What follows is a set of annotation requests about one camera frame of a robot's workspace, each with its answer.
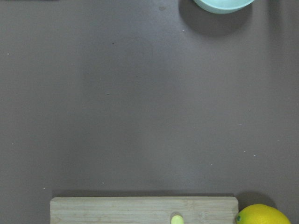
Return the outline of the yellow plastic knife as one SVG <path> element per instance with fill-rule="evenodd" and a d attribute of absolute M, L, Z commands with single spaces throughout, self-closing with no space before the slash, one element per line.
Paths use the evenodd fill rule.
<path fill-rule="evenodd" d="M 171 218 L 171 224 L 184 224 L 184 219 L 181 215 L 174 215 Z"/>

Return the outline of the light green bowl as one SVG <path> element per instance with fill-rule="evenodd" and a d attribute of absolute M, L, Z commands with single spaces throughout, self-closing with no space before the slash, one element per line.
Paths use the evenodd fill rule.
<path fill-rule="evenodd" d="M 205 11 L 213 14 L 229 14 L 243 9 L 254 0 L 194 0 Z"/>

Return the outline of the wooden cutting board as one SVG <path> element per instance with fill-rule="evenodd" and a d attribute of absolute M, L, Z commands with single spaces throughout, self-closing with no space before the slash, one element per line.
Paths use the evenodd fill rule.
<path fill-rule="evenodd" d="M 234 224 L 238 200 L 231 196 L 55 197 L 52 224 Z"/>

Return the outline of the lower yellow lemon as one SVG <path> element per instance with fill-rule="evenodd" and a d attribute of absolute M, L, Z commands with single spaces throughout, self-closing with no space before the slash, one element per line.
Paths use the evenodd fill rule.
<path fill-rule="evenodd" d="M 290 224 L 288 217 L 276 208 L 253 204 L 242 209 L 236 216 L 237 224 Z"/>

